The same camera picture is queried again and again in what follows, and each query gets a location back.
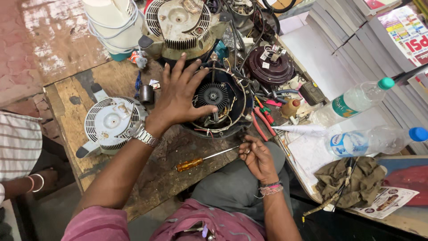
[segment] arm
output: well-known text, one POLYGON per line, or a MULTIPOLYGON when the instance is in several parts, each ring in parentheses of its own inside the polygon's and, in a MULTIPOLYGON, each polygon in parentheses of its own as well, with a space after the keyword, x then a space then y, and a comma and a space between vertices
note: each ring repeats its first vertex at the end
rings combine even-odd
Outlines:
MULTIPOLYGON (((58 173, 53 170, 45 170, 37 172, 37 174, 41 175, 45 181, 41 191, 54 187, 55 182, 58 179, 58 173)), ((42 179, 37 175, 31 175, 31 178, 34 180, 33 190, 40 189, 43 183, 42 179)), ((24 194, 30 191, 31 187, 33 186, 33 182, 28 177, 17 178, 10 181, 2 181, 1 184, 4 187, 4 200, 24 194)))
MULTIPOLYGON (((245 161, 251 173, 260 180, 261 184, 278 182, 279 178, 269 149, 255 137, 245 136, 245 139, 248 142, 239 146, 239 157, 245 161)), ((264 196, 263 206, 269 241, 302 240, 282 192, 264 196)))
MULTIPOLYGON (((208 69, 193 75, 201 60, 196 60, 183 71, 185 61, 186 54, 183 53, 172 73, 170 66, 165 65, 161 97, 145 124, 146 131, 156 138, 161 138, 174 124, 193 121, 217 111, 213 105, 193 107, 193 95, 208 69)), ((85 191, 73 216, 91 206, 122 209, 153 149, 137 139, 128 141, 85 191)))

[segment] brown rag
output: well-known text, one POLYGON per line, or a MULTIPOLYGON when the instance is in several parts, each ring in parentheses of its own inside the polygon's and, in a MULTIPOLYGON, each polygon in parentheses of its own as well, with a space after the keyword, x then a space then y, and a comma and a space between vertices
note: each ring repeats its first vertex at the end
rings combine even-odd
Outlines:
MULTIPOLYGON (((315 177, 319 180, 317 189, 324 201, 330 199, 345 181, 347 159, 342 158, 329 163, 315 173, 315 177)), ((345 188, 337 206, 340 208, 369 207, 375 200, 384 178, 385 172, 373 158, 360 157, 351 175, 350 183, 345 188)))

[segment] pink shirt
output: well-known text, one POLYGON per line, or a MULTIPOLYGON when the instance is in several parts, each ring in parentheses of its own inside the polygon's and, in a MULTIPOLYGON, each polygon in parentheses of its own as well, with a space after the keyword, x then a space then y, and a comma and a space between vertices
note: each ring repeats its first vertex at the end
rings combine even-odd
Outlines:
MULTIPOLYGON (((262 241, 264 228, 241 213, 229 213, 211 208, 194 199, 183 205, 165 220, 151 236, 150 241, 169 241, 176 233, 189 229, 202 221, 214 233, 216 241, 262 241)), ((193 233, 183 240, 205 240, 202 232, 193 233)), ((65 229, 62 241, 122 241, 129 240, 126 212, 94 206, 74 217, 65 229)))

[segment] blue bottle cap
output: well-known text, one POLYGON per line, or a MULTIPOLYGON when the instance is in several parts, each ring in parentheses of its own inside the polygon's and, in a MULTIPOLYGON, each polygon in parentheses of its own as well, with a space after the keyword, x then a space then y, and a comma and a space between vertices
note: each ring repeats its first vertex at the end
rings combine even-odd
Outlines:
POLYGON ((394 86, 394 81, 391 78, 385 77, 377 82, 377 85, 382 90, 389 90, 394 86))
POLYGON ((423 127, 414 127, 409 130, 410 138, 416 142, 428 140, 428 131, 423 127))

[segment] bangle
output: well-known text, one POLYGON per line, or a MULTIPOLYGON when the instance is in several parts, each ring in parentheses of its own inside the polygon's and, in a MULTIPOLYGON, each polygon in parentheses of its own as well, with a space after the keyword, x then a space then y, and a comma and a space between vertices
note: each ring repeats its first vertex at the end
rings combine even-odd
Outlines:
POLYGON ((28 176, 28 178, 31 180, 31 189, 27 191, 27 193, 31 192, 34 188, 34 179, 30 176, 28 176))
POLYGON ((43 186, 45 185, 45 180, 43 179, 42 175, 40 175, 40 174, 33 174, 33 175, 39 176, 42 179, 42 186, 39 189, 33 191, 33 193, 35 193, 35 192, 40 191, 43 188, 43 186))

